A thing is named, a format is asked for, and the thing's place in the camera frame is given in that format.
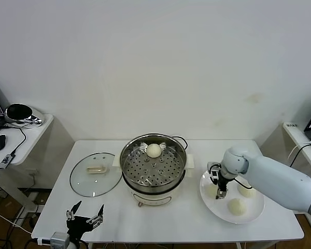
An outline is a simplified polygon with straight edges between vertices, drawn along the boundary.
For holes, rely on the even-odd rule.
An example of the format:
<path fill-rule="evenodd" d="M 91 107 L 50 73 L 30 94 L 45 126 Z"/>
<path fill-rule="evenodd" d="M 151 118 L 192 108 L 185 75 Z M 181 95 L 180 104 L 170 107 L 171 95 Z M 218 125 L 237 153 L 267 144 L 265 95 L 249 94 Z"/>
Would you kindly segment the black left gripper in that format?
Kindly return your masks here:
<path fill-rule="evenodd" d="M 103 222 L 104 205 L 101 206 L 97 215 L 92 218 L 75 216 L 80 205 L 81 201 L 66 211 L 66 219 L 70 219 L 66 221 L 70 240 L 80 240 L 84 233 L 92 231 L 93 228 L 98 227 Z"/>

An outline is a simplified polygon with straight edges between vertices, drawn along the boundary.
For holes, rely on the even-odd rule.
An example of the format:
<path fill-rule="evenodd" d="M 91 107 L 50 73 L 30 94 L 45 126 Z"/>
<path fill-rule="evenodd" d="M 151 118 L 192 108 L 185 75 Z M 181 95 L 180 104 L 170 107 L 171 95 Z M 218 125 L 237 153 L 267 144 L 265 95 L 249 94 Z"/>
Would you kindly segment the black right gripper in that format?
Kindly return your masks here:
<path fill-rule="evenodd" d="M 222 175 L 219 175 L 218 179 L 218 189 L 216 192 L 216 199 L 224 199 L 227 195 L 227 184 L 231 181 L 233 181 L 234 178 L 232 179 L 227 179 L 223 177 Z"/>

